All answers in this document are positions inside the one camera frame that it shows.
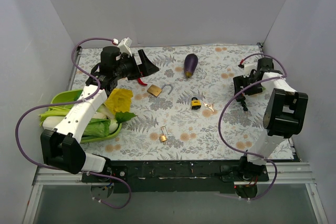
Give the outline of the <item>purple eggplant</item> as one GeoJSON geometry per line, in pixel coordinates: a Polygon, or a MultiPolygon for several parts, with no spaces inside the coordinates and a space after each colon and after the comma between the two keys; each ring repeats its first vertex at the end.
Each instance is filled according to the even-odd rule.
{"type": "Polygon", "coordinates": [[[188,54],[184,60],[184,74],[186,78],[190,78],[198,65],[198,57],[196,54],[188,54]]]}

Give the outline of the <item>green tray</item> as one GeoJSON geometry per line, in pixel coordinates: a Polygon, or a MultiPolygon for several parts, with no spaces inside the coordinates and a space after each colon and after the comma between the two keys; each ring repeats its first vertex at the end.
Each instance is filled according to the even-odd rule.
{"type": "MultiPolygon", "coordinates": [[[[76,101],[81,95],[81,93],[82,93],[82,89],[75,89],[75,90],[61,92],[52,99],[51,104],[76,101]]],[[[122,124],[118,124],[118,127],[113,132],[111,132],[109,135],[105,137],[89,136],[89,135],[83,134],[82,139],[81,139],[81,144],[110,140],[112,138],[115,138],[119,134],[119,132],[121,131],[121,128],[122,128],[122,124]]]]}

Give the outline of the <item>aluminium frame rail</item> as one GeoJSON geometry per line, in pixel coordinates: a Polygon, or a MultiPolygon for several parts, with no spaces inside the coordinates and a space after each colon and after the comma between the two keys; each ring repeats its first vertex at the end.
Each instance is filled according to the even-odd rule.
{"type": "MultiPolygon", "coordinates": [[[[313,184],[316,182],[310,164],[303,163],[278,163],[277,172],[271,164],[267,164],[269,180],[258,179],[257,184],[270,184],[276,175],[275,184],[313,184]]],[[[33,179],[33,185],[80,185],[82,173],[71,174],[62,170],[39,168],[33,179]]]]}

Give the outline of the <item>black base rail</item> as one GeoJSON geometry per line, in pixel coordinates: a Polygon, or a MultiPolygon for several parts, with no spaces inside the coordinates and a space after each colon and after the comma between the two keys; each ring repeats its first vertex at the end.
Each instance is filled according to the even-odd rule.
{"type": "Polygon", "coordinates": [[[83,174],[83,183],[113,183],[116,194],[145,192],[213,191],[233,194],[234,183],[267,182],[265,166],[243,159],[198,161],[107,161],[103,173],[118,180],[83,174]]]}

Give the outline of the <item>large brass padlock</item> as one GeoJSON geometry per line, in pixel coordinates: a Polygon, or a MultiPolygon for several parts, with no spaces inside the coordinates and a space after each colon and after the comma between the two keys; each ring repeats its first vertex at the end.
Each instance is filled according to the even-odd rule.
{"type": "Polygon", "coordinates": [[[155,97],[158,97],[161,92],[163,91],[163,89],[165,87],[170,87],[170,91],[168,92],[168,94],[171,94],[171,92],[173,91],[173,86],[171,84],[164,84],[162,87],[158,87],[156,85],[151,85],[148,89],[147,92],[155,97]]]}

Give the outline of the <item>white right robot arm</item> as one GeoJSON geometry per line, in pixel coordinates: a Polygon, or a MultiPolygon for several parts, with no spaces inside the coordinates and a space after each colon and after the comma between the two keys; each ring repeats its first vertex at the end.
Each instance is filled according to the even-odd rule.
{"type": "Polygon", "coordinates": [[[236,101],[247,112],[246,96],[270,93],[263,117],[263,132],[257,142],[244,154],[237,167],[242,180],[256,179],[266,172],[266,159],[284,140],[298,135],[303,127],[308,95],[292,88],[283,72],[274,68],[271,58],[260,58],[257,63],[241,62],[244,74],[233,78],[236,101]]]}

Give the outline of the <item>yellow padlock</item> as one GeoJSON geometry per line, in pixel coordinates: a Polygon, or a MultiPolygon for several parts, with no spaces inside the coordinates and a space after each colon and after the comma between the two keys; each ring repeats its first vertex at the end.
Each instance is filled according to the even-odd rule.
{"type": "Polygon", "coordinates": [[[192,97],[191,98],[191,109],[192,110],[198,110],[202,106],[200,100],[197,97],[192,97]]]}

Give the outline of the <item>green bok choy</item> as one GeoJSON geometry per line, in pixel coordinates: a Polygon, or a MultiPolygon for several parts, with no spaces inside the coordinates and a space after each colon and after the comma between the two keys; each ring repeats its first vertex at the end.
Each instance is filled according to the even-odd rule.
{"type": "Polygon", "coordinates": [[[42,126],[45,119],[50,116],[66,116],[74,104],[66,104],[60,106],[51,106],[48,110],[39,115],[40,117],[40,126],[42,126]]]}

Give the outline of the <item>red chili pepper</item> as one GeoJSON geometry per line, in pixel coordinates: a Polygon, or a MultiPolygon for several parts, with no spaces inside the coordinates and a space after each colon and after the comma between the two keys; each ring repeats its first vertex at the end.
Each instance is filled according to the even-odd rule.
{"type": "Polygon", "coordinates": [[[137,79],[138,84],[140,84],[141,86],[147,86],[147,83],[144,83],[140,78],[137,79]]]}

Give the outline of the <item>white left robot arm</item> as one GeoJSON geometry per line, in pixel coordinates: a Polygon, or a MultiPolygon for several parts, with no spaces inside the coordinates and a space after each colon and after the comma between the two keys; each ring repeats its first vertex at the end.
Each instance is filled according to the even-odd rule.
{"type": "Polygon", "coordinates": [[[136,80],[159,71],[143,50],[138,51],[141,64],[132,53],[117,46],[104,47],[100,62],[89,75],[79,99],[64,119],[52,130],[40,136],[44,163],[71,174],[93,172],[100,182],[111,178],[112,170],[105,165],[106,158],[86,153],[80,146],[81,138],[90,120],[118,85],[118,80],[136,80]]]}

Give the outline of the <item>small brass padlock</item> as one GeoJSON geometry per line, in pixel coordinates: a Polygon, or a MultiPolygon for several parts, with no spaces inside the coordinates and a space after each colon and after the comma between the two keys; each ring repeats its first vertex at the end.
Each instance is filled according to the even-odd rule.
{"type": "Polygon", "coordinates": [[[166,144],[167,136],[168,136],[169,132],[168,132],[165,125],[161,126],[161,132],[162,132],[162,134],[159,137],[159,140],[160,140],[161,143],[166,144]]]}

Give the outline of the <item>yellow padlock keys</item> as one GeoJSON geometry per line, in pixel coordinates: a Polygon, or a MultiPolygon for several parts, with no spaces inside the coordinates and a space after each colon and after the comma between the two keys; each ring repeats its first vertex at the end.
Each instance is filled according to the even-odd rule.
{"type": "Polygon", "coordinates": [[[209,103],[205,103],[205,102],[204,102],[204,106],[205,106],[206,108],[210,109],[212,112],[214,112],[214,109],[213,109],[213,107],[212,107],[211,104],[209,104],[209,103]]]}

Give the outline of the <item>green lettuce leaf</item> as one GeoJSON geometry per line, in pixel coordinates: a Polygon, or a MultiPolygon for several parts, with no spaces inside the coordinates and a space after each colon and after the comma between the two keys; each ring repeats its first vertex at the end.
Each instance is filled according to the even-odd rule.
{"type": "Polygon", "coordinates": [[[134,117],[136,117],[136,114],[131,112],[117,112],[113,119],[91,119],[84,130],[83,136],[107,137],[116,131],[120,124],[134,117]]]}

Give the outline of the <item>orange padlock black keys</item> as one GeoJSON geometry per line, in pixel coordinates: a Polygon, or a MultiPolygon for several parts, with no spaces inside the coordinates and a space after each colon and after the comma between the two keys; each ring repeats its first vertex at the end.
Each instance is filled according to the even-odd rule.
{"type": "Polygon", "coordinates": [[[241,101],[240,103],[241,103],[241,106],[243,107],[243,111],[244,112],[248,112],[248,108],[247,108],[246,102],[245,101],[241,101]]]}

